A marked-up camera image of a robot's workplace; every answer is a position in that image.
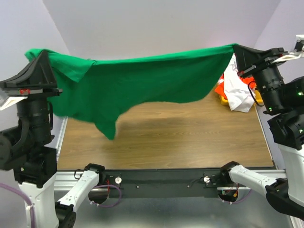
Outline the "green t-shirt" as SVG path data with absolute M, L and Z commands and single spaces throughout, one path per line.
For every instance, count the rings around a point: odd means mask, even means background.
M 116 121 L 148 102 L 203 99 L 227 68 L 234 45 L 152 57 L 94 60 L 47 50 L 62 94 L 50 98 L 54 114 L 94 123 L 108 139 Z

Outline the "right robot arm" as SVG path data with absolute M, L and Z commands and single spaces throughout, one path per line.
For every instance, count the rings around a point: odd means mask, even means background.
M 283 48 L 257 50 L 235 45 L 238 74 L 252 76 L 260 92 L 274 142 L 281 151 L 286 179 L 269 178 L 230 162 L 220 169 L 218 180 L 224 186 L 244 185 L 265 196 L 278 212 L 304 217 L 304 79 L 283 81 L 278 66 L 304 56 L 300 42 L 292 52 Z

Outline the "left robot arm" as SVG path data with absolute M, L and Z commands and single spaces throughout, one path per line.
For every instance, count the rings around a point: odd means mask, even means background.
M 31 228 L 73 227 L 86 196 L 105 183 L 104 166 L 89 164 L 66 196 L 54 198 L 57 151 L 48 146 L 54 138 L 53 106 L 48 98 L 61 92 L 46 51 L 0 83 L 1 110 L 16 105 L 19 119 L 16 127 L 0 133 L 0 168 L 13 170 Z

